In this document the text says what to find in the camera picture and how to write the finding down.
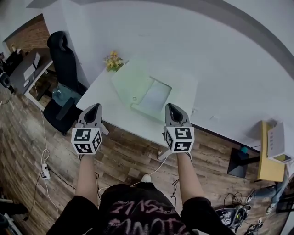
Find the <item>white cable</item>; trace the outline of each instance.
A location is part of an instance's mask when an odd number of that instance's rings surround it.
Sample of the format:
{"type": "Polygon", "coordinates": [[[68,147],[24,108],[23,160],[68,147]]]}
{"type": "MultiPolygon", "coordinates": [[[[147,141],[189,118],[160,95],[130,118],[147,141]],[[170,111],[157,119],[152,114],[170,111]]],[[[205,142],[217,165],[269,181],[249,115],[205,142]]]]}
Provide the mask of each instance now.
{"type": "MultiPolygon", "coordinates": [[[[157,172],[157,171],[162,167],[162,165],[165,163],[165,161],[166,161],[167,158],[168,158],[168,157],[166,157],[165,160],[161,163],[161,165],[160,165],[155,171],[153,171],[152,173],[150,173],[149,175],[151,176],[152,174],[154,174],[155,172],[157,172]]],[[[100,191],[101,191],[102,189],[106,189],[106,188],[109,188],[109,187],[111,187],[111,186],[108,186],[108,187],[104,187],[104,188],[99,189],[99,191],[98,191],[99,196],[101,197],[100,191]]]]}
{"type": "MultiPolygon", "coordinates": [[[[34,83],[34,87],[35,87],[35,90],[36,90],[36,95],[38,96],[38,92],[37,92],[37,88],[36,88],[36,84],[35,84],[35,83],[34,83]]],[[[44,123],[43,112],[42,112],[42,110],[41,110],[40,107],[39,107],[39,109],[40,109],[40,113],[41,113],[42,121],[43,121],[43,131],[44,131],[44,136],[45,136],[45,146],[46,146],[46,148],[43,150],[43,152],[42,152],[42,156],[41,156],[41,174],[43,175],[42,165],[48,160],[48,158],[49,158],[49,156],[50,156],[50,152],[49,152],[49,150],[47,149],[47,138],[46,138],[46,133],[45,133],[45,123],[44,123]],[[43,157],[45,157],[46,152],[48,153],[48,157],[47,157],[47,158],[44,160],[44,162],[43,162],[43,157]]],[[[50,196],[49,196],[49,191],[48,191],[48,186],[47,186],[46,179],[45,179],[45,178],[43,178],[43,179],[44,179],[44,181],[45,181],[45,185],[46,185],[46,189],[47,189],[47,195],[48,195],[50,201],[52,202],[52,204],[53,204],[53,205],[55,206],[55,208],[56,208],[56,217],[58,218],[58,208],[57,208],[57,206],[55,205],[55,203],[52,201],[52,199],[51,199],[50,196]]]]}
{"type": "Polygon", "coordinates": [[[58,218],[58,208],[57,208],[57,206],[55,205],[55,203],[52,201],[52,199],[51,199],[50,196],[49,196],[48,186],[47,186],[47,183],[46,183],[46,179],[45,179],[45,178],[44,178],[44,181],[45,181],[45,185],[46,185],[46,189],[47,189],[48,197],[49,197],[50,201],[52,202],[52,204],[53,204],[53,205],[55,206],[55,208],[56,208],[56,217],[58,218]]]}

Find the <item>chair backrest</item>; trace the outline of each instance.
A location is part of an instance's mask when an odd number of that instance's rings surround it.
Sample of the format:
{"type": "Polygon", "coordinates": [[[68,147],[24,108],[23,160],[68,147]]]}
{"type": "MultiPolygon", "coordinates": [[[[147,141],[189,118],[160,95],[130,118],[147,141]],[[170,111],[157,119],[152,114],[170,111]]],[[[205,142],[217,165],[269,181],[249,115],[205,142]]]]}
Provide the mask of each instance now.
{"type": "Polygon", "coordinates": [[[47,41],[58,82],[79,93],[75,57],[67,44],[68,41],[63,31],[51,34],[47,41]]]}

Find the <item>desk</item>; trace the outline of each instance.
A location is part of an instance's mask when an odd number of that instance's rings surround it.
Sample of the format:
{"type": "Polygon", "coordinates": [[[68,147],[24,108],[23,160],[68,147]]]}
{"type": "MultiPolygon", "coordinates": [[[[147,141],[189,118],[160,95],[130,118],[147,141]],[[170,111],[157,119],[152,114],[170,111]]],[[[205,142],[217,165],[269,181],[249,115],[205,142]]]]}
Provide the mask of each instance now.
{"type": "MultiPolygon", "coordinates": [[[[143,116],[139,112],[127,109],[120,100],[114,88],[111,77],[114,72],[107,72],[106,69],[96,78],[90,88],[79,100],[77,107],[85,110],[89,106],[100,103],[102,105],[102,119],[125,131],[131,132],[151,142],[167,147],[163,138],[164,125],[143,116]]],[[[190,77],[173,77],[179,81],[180,98],[176,104],[181,107],[189,116],[196,96],[197,81],[190,77]]]]}
{"type": "Polygon", "coordinates": [[[267,158],[267,132],[270,129],[271,127],[268,123],[261,121],[261,152],[259,157],[249,158],[248,154],[234,148],[232,149],[228,174],[245,178],[247,165],[260,162],[257,175],[258,180],[283,181],[285,164],[267,158]]]}
{"type": "Polygon", "coordinates": [[[29,98],[41,110],[44,110],[44,107],[29,93],[29,91],[52,63],[53,61],[50,56],[49,48],[34,48],[26,57],[24,57],[23,61],[17,66],[10,76],[10,81],[13,86],[29,98]],[[37,52],[41,56],[40,61],[35,73],[28,78],[29,83],[24,87],[23,85],[25,83],[25,79],[23,73],[33,64],[37,52]]]}

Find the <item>chair armrest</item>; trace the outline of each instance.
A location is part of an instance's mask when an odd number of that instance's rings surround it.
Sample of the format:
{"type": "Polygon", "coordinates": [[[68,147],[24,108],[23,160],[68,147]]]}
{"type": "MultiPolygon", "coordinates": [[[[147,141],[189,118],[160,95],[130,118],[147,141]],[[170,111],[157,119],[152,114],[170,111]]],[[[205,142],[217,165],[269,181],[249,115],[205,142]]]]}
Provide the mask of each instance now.
{"type": "Polygon", "coordinates": [[[43,87],[42,90],[38,93],[38,96],[36,98],[37,101],[40,101],[40,99],[43,97],[43,95],[48,91],[48,89],[51,87],[50,83],[46,83],[43,87]]]}
{"type": "Polygon", "coordinates": [[[74,105],[74,98],[69,98],[68,101],[65,103],[65,105],[62,107],[62,109],[59,111],[59,113],[56,115],[57,120],[61,120],[64,118],[64,116],[67,114],[69,109],[74,105]]]}

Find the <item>black shirt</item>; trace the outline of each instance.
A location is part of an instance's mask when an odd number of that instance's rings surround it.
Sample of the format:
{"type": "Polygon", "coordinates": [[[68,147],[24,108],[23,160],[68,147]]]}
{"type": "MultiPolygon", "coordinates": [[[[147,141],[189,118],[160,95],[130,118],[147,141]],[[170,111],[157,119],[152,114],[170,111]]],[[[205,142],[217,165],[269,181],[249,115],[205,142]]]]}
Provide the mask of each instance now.
{"type": "Polygon", "coordinates": [[[189,199],[179,216],[152,183],[139,183],[136,188],[123,184],[108,188],[99,209],[75,196],[47,234],[189,235],[194,234],[193,229],[211,235],[234,234],[221,222],[208,199],[189,199]]]}

